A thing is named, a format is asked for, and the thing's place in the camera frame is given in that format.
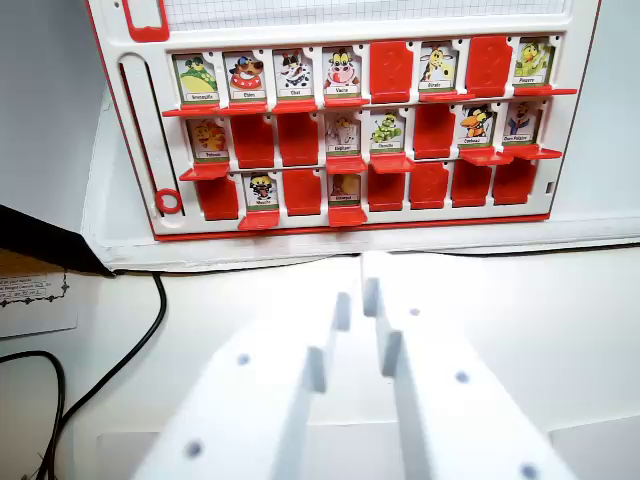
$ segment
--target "small hole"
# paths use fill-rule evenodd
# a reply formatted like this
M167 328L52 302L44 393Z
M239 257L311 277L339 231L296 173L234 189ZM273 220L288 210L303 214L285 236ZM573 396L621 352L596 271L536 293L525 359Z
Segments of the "small hole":
M196 458L202 453L202 444L198 441L190 442L185 450L187 457Z
M251 358L249 357L249 355L247 355L246 353L243 353L241 355L238 355L238 365L240 365L241 367L243 365L246 365L247 363L249 363L251 361Z

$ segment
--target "red plastic hinge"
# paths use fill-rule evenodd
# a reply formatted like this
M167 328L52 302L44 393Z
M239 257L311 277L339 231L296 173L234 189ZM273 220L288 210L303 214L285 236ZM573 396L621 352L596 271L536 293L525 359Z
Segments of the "red plastic hinge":
M364 172L367 165L362 160L362 155L342 155L327 157L327 173L329 175Z
M371 155L371 165L376 173L406 173L413 170L415 163L404 153L376 153Z
M183 182L193 182L197 180L215 180L216 178L226 177L229 173L229 163L196 163L179 179Z
M247 212L238 225L238 230L266 230L277 227L280 223L280 211L267 210L261 212Z
M329 225L332 227L355 227L367 221L367 214L360 205L329 207Z
M493 147L460 149L460 158L478 167L506 165L513 162L513 156L496 152Z

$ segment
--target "cartoon character card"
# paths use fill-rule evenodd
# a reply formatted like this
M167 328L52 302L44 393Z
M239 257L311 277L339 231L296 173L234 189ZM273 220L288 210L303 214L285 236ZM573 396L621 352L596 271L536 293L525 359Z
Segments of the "cartoon character card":
M224 129L213 118L186 120L187 133L196 163L229 160Z
M371 112L371 153L402 152L404 149L405 119L393 111Z
M486 147L493 139L495 113L489 105L463 105L463 119L458 125L458 147Z
M218 103L218 83L213 65L200 53L173 55L173 68L181 103Z
M548 37L521 38L513 84L518 87L548 84L554 50Z
M503 145L535 143L542 112L530 102L512 102L507 110L507 122L502 136Z
M279 99L313 98L313 68L302 49L275 50L273 67Z
M360 205L360 175L329 175L329 205Z
M458 52L451 43L423 43L420 51L421 92L453 90L456 81Z
M352 112L330 112L324 116L325 145L328 156L360 153L360 122Z
M324 94L329 98L359 97L362 65L352 47L328 47L322 51L325 66Z
M264 63L253 52L224 54L229 82L230 102L260 101L267 97L264 85Z
M242 181L248 211L278 210L276 181L267 172L243 175Z

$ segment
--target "cartoon bird card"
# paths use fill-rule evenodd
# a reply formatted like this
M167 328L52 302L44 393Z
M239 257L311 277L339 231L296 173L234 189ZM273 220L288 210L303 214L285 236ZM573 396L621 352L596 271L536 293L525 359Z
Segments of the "cartoon bird card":
M352 112L330 112L324 116L327 156L360 153L360 122Z
M490 146L493 140L495 115L488 104L463 105L462 121L457 126L458 147Z
M264 63L253 52L224 54L229 84L229 101L255 102L267 98L264 84Z
M352 47L323 49L322 64L325 71L324 94L326 97L360 96L362 64Z
M517 87L548 84L554 51L548 37L521 38L513 84Z
M276 181L267 172L243 175L242 181L248 211L278 210Z
M278 99L313 98L313 67L302 49L275 50L273 66Z
M454 90L458 52L451 42L423 43L418 90L433 93Z
M360 205L360 175L329 175L329 206Z
M507 110L502 144L528 145L536 142L542 111L535 103L512 102Z
M218 83L213 65L201 53L173 55L173 68L181 103L218 103Z
M216 119L187 120L186 125L193 159L196 163L226 162L229 160L224 129Z
M405 119L397 110L371 112L371 153L402 152L404 150Z

